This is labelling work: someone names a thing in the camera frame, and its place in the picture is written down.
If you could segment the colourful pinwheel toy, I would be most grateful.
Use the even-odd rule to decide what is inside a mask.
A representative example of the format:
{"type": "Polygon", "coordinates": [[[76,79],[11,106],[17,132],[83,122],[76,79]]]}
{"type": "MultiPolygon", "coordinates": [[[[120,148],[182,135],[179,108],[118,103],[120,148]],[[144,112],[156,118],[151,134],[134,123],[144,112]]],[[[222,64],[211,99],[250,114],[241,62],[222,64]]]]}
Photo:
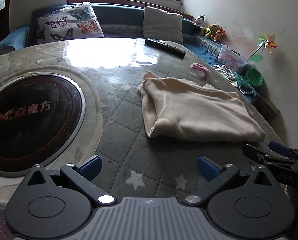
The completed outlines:
{"type": "Polygon", "coordinates": [[[273,49],[278,47],[278,44],[275,41],[275,35],[263,34],[258,36],[258,40],[260,43],[257,45],[257,49],[248,58],[247,62],[261,62],[263,60],[263,52],[265,50],[272,54],[273,49]]]}

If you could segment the clear plastic storage box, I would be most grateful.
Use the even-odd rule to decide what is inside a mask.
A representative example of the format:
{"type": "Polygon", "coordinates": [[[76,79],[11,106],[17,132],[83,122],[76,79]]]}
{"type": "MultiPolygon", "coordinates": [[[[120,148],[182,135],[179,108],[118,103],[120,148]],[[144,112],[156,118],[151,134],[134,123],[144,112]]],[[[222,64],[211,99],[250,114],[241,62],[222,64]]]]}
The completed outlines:
{"type": "Polygon", "coordinates": [[[247,59],[243,55],[233,51],[229,46],[222,44],[218,55],[218,62],[224,64],[233,72],[237,72],[239,68],[246,64],[247,59]]]}

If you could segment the pink hair accessory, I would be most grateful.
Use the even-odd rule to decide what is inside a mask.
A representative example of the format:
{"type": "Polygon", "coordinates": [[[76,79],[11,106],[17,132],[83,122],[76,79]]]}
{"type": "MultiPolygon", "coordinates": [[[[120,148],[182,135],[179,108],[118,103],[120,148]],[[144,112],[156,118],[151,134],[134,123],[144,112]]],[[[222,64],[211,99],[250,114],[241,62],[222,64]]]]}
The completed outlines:
{"type": "Polygon", "coordinates": [[[206,68],[205,66],[203,66],[200,63],[193,63],[191,65],[191,68],[199,70],[200,72],[203,73],[204,76],[208,76],[210,74],[210,70],[208,70],[208,68],[206,68]]]}

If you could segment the beige knit sweater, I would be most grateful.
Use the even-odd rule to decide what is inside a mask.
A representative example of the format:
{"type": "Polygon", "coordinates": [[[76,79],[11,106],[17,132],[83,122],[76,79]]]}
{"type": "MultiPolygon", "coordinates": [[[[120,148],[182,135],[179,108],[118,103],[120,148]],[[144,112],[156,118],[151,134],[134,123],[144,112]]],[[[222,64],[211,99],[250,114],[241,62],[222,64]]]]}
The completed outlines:
{"type": "Polygon", "coordinates": [[[265,139],[265,132],[248,114],[236,92],[144,71],[140,94],[149,138],[164,135],[201,142],[265,139]]]}

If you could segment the round black induction cooker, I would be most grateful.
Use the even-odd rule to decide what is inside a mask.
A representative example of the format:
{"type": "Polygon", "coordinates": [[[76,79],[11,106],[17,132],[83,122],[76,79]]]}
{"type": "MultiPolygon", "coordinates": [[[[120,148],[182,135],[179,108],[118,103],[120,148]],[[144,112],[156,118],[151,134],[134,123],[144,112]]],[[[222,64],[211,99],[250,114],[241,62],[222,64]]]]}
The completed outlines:
{"type": "Polygon", "coordinates": [[[82,89],[63,75],[38,73],[1,87],[0,176],[52,163],[76,137],[85,111],[82,89]]]}

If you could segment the black remote control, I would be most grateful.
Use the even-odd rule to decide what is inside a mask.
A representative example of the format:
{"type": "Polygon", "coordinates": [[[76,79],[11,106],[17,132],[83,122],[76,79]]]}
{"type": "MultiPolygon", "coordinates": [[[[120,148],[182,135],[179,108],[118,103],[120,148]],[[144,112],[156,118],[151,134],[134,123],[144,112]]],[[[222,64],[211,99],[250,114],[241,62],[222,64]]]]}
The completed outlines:
{"type": "Polygon", "coordinates": [[[166,52],[168,54],[171,54],[175,57],[178,57],[180,59],[184,59],[185,55],[186,55],[186,51],[181,50],[175,46],[169,45],[165,42],[161,42],[161,41],[157,41],[157,40],[152,40],[147,38],[145,40],[145,44],[149,47],[161,50],[163,52],[166,52]]]}

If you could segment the quilted grey table cover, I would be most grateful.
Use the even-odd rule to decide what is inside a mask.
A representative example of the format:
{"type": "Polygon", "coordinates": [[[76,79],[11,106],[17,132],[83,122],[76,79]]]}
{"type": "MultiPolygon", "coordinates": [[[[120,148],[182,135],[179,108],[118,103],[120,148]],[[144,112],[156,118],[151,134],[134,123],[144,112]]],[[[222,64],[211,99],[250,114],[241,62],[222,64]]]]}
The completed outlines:
{"type": "Polygon", "coordinates": [[[103,166],[94,183],[117,198],[183,198],[206,184],[197,171],[201,155],[243,170],[256,167],[242,154],[241,143],[147,137],[137,90],[144,71],[234,91],[216,71],[205,80],[195,77],[191,64],[199,62],[192,52],[179,59],[146,46],[141,39],[53,42],[1,55],[0,89],[10,81],[38,73],[70,78],[84,93],[86,112],[75,139],[49,169],[98,154],[103,166]]]}

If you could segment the grey square cushion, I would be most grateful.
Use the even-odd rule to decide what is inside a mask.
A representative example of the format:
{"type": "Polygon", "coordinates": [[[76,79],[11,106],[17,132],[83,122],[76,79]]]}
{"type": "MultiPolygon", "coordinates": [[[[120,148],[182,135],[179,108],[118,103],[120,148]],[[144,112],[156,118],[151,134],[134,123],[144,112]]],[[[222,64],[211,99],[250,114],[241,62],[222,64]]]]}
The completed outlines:
{"type": "Polygon", "coordinates": [[[183,44],[182,16],[154,7],[144,7],[143,37],[183,44]]]}

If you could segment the butterfly print pillow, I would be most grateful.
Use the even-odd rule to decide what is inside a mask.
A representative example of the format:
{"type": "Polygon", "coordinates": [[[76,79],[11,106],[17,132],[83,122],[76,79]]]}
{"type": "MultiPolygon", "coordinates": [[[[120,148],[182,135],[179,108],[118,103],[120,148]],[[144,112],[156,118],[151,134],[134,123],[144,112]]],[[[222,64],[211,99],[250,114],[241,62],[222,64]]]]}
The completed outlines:
{"type": "Polygon", "coordinates": [[[37,19],[37,43],[104,37],[90,2],[68,5],[37,19]]]}

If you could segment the black white plush toy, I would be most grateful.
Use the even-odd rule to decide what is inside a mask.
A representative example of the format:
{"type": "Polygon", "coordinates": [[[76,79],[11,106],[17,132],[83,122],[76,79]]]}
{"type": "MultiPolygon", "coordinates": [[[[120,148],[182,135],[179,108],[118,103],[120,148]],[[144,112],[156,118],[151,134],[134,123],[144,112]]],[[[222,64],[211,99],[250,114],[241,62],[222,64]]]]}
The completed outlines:
{"type": "Polygon", "coordinates": [[[195,26],[196,26],[196,30],[201,35],[205,35],[205,32],[206,32],[206,25],[204,23],[204,20],[205,20],[205,16],[204,15],[199,15],[194,20],[194,23],[195,23],[195,26]]]}

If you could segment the orange plush toys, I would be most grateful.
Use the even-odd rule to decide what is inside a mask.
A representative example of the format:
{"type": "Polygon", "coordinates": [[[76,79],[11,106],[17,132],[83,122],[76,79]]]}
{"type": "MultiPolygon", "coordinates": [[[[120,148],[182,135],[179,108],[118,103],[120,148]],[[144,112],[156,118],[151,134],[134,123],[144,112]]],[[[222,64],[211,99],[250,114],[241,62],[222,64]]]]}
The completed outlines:
{"type": "Polygon", "coordinates": [[[204,36],[214,42],[219,43],[220,39],[225,35],[225,30],[219,24],[211,24],[206,30],[204,36]]]}

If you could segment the green plastic basin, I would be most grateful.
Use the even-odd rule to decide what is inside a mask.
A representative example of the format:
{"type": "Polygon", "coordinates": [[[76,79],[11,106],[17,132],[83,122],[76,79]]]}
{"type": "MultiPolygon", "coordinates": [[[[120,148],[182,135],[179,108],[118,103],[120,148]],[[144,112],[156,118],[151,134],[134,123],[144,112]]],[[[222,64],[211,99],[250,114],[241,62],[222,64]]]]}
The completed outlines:
{"type": "Polygon", "coordinates": [[[245,74],[245,78],[249,81],[249,83],[252,86],[255,86],[255,87],[259,87],[263,83],[263,78],[261,73],[255,68],[248,69],[245,74]]]}

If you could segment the blue corner sofa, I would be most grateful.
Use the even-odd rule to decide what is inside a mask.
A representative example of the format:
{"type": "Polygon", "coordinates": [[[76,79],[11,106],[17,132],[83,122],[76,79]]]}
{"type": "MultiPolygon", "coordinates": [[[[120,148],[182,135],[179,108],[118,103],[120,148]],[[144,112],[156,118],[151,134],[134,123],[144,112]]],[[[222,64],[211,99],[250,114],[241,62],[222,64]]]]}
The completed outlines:
{"type": "Polygon", "coordinates": [[[157,11],[167,20],[167,24],[161,24],[158,23],[157,15],[146,17],[141,7],[106,3],[65,4],[37,9],[31,14],[30,24],[16,28],[0,42],[0,55],[34,45],[46,47],[47,29],[42,24],[48,17],[58,16],[62,11],[68,14],[72,11],[73,19],[79,12],[90,14],[91,18],[97,20],[99,33],[107,38],[151,38],[171,42],[182,37],[185,48],[202,59],[206,67],[218,76],[224,76],[217,61],[221,45],[199,34],[201,28],[193,21],[183,18],[182,31],[178,31],[178,22],[171,12],[157,11]]]}

